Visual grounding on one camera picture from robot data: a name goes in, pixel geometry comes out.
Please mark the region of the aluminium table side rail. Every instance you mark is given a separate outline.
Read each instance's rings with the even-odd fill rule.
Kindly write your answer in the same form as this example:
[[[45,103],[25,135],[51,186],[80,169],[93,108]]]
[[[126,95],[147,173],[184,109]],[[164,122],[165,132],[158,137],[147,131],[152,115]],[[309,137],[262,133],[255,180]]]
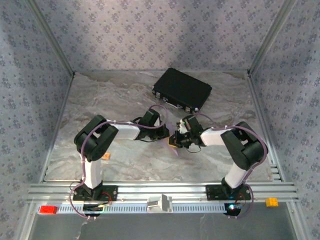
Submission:
[[[39,180],[37,182],[38,184],[41,184],[41,183],[43,183],[45,181],[45,176],[46,176],[46,172],[47,172],[47,169],[48,169],[48,164],[50,163],[52,151],[54,149],[54,145],[55,145],[55,142],[56,142],[56,139],[57,139],[57,135],[58,135],[58,132],[59,132],[59,129],[60,129],[60,125],[61,125],[61,122],[62,122],[62,117],[63,117],[63,114],[64,114],[64,110],[65,110],[65,107],[66,107],[66,103],[67,103],[67,100],[68,100],[68,96],[69,96],[69,93],[70,93],[70,89],[71,89],[74,77],[75,77],[75,72],[72,73],[72,75],[70,77],[70,80],[68,82],[68,85],[66,87],[64,98],[63,98],[61,107],[60,107],[59,112],[58,112],[59,115],[58,115],[58,118],[57,118],[57,120],[56,120],[56,122],[54,124],[53,136],[52,136],[52,139],[50,141],[50,144],[49,144],[49,147],[48,147],[48,151],[47,151],[47,153],[45,155],[45,159],[44,159],[44,163],[43,163],[43,166],[42,166],[42,169],[41,169]]]
[[[258,89],[255,86],[254,81],[251,78],[250,71],[248,70],[247,73],[247,82],[248,86],[252,95],[252,100],[257,112],[258,121],[262,130],[263,139],[268,147],[268,161],[269,164],[272,166],[272,179],[276,182],[286,182],[286,177],[284,171],[282,169],[279,156],[277,154],[275,144],[273,142],[272,134],[268,128],[268,121],[266,115],[263,111],[263,104],[262,101],[259,99]]]

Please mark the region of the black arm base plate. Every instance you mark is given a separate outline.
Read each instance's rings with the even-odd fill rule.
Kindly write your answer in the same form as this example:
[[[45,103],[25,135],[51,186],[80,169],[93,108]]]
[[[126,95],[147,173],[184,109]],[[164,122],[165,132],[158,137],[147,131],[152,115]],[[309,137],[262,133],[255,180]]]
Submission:
[[[85,185],[78,187],[72,197],[73,201],[116,201],[118,187],[116,185],[101,185],[96,188],[88,188]]]
[[[206,198],[208,201],[236,201],[251,200],[251,192],[248,186],[240,185],[237,188],[230,188],[228,185],[206,185]]]

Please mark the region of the yellow toy brick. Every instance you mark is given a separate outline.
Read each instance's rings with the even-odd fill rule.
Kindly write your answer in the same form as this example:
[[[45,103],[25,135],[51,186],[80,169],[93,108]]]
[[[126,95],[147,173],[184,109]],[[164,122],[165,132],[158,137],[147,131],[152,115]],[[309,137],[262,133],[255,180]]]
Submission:
[[[265,205],[267,208],[275,208],[279,206],[278,199],[275,197],[268,197],[265,199]]]

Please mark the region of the aluminium frame leg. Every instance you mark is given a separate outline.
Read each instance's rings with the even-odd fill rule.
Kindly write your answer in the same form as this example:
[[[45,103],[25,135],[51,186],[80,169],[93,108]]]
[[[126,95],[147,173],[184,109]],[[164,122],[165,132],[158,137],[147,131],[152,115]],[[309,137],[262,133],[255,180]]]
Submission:
[[[40,205],[38,203],[28,203],[23,211],[23,216],[20,223],[20,230],[17,235],[17,240],[29,240],[31,230],[39,212]]]
[[[305,233],[301,222],[301,216],[297,208],[297,203],[287,202],[286,205],[297,240],[305,240]]]

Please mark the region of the black hard case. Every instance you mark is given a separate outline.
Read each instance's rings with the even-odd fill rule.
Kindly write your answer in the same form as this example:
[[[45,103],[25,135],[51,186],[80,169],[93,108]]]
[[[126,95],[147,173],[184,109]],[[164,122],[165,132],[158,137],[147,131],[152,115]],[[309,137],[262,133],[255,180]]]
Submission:
[[[172,67],[152,86],[156,98],[191,114],[199,112],[211,91],[208,83]]]

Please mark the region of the purple paper sheet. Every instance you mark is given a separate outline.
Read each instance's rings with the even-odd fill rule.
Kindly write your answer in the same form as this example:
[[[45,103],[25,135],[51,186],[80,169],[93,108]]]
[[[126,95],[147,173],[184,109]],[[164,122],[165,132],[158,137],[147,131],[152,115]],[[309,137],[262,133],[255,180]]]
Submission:
[[[179,154],[178,154],[178,152],[177,152],[177,148],[176,148],[175,146],[169,145],[169,138],[170,138],[170,136],[172,136],[172,135],[175,133],[175,131],[177,130],[177,128],[176,128],[176,126],[175,126],[173,123],[171,123],[170,121],[167,121],[165,125],[166,125],[166,128],[169,130],[169,137],[167,138],[164,146],[165,146],[168,150],[170,150],[172,153],[174,153],[176,156],[179,156]]]

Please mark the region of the grey metal bracket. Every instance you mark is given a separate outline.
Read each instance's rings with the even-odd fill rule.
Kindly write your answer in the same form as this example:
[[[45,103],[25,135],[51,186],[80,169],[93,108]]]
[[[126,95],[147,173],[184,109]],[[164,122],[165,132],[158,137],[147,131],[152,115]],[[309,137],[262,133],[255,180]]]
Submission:
[[[147,212],[152,214],[172,213],[173,199],[171,196],[161,194],[159,196],[149,197],[147,200]]]

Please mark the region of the black controller board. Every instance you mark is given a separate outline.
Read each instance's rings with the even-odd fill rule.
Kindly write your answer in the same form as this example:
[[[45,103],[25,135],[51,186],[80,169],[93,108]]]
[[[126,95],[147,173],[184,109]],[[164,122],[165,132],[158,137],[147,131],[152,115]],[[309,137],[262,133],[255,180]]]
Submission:
[[[104,211],[103,204],[84,204],[82,207],[85,216],[98,217]]]
[[[224,215],[229,217],[237,217],[241,213],[242,205],[240,203],[225,203],[224,208]]]

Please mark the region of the aluminium mounting rail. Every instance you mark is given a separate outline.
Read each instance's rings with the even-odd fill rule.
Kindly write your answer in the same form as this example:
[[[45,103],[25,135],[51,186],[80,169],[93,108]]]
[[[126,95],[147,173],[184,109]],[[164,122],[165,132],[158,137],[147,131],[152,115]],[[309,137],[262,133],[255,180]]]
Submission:
[[[117,202],[145,203],[148,198],[159,195],[172,197],[173,203],[206,202],[206,186],[217,182],[165,182],[120,181],[104,182],[105,186],[117,186]],[[248,182],[255,202],[276,198],[279,202],[298,202],[299,197],[292,182]],[[68,181],[49,181],[31,184],[26,200],[36,203],[67,203],[72,184]]]

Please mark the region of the aluminium frame post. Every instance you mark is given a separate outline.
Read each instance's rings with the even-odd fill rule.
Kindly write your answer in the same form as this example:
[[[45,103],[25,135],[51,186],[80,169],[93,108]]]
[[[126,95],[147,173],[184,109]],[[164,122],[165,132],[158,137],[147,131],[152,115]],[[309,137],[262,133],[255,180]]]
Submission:
[[[290,15],[292,9],[298,0],[283,0],[282,5],[280,6],[275,18],[264,36],[264,39],[253,58],[253,61],[250,65],[250,68],[247,70],[248,75],[254,76],[263,63],[263,60],[266,58],[268,51],[272,47],[273,43],[276,40],[277,35],[281,31],[282,27],[285,25],[288,16]]]
[[[38,6],[36,0],[23,0],[26,6],[29,8],[30,12],[34,16],[37,24],[39,25],[41,31],[45,35],[48,43],[50,44],[52,51],[57,56],[58,60],[62,64],[64,70],[71,76],[74,76],[74,71],[64,54],[62,48],[60,47],[58,40],[56,39],[53,31],[51,30],[45,15],[42,13],[40,7]]]

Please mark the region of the large red toy brick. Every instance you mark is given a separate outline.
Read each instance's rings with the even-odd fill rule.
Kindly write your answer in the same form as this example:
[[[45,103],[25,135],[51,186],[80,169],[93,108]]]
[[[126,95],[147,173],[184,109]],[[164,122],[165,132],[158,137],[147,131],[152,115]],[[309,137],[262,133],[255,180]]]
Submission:
[[[43,215],[55,215],[58,211],[58,207],[54,205],[41,205],[39,213]]]

